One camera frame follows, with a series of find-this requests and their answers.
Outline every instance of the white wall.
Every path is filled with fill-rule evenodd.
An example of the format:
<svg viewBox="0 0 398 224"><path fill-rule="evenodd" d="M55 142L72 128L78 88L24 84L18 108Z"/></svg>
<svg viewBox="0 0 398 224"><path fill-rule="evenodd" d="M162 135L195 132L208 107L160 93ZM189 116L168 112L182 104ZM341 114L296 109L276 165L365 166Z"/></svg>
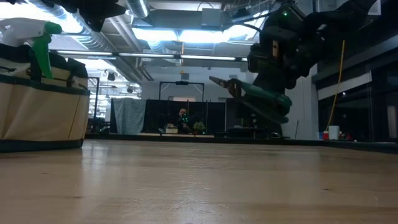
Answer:
<svg viewBox="0 0 398 224"><path fill-rule="evenodd" d="M162 85L162 89L167 86L166 83ZM198 89L201 90L201 85L196 85ZM176 84L170 84L163 92L161 96L161 100L168 100L170 96L186 96L186 97L195 97L196 101L201 101L202 95L201 93L193 86L182 86ZM159 82L145 82L142 84L142 99L159 99ZM218 85L215 84L206 84L205 85L205 101L218 102L218 98L231 98L231 95L228 91Z"/></svg>
<svg viewBox="0 0 398 224"><path fill-rule="evenodd" d="M315 74L317 74L317 66L310 70L310 75L307 78L299 78L297 86L293 90L286 90L286 95L290 97L293 105L287 115L289 122L282 125L284 136L295 139L298 121L296 139L319 139L318 93L311 79L312 75Z"/></svg>

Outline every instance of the tool bag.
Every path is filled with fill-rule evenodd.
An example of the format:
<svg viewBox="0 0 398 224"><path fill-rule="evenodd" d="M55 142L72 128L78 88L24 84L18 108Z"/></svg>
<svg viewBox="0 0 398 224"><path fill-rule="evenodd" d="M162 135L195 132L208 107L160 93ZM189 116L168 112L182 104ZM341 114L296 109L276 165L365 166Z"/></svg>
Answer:
<svg viewBox="0 0 398 224"><path fill-rule="evenodd" d="M0 152L78 148L88 121L85 64L50 53L54 79L32 49L0 44Z"/></svg>

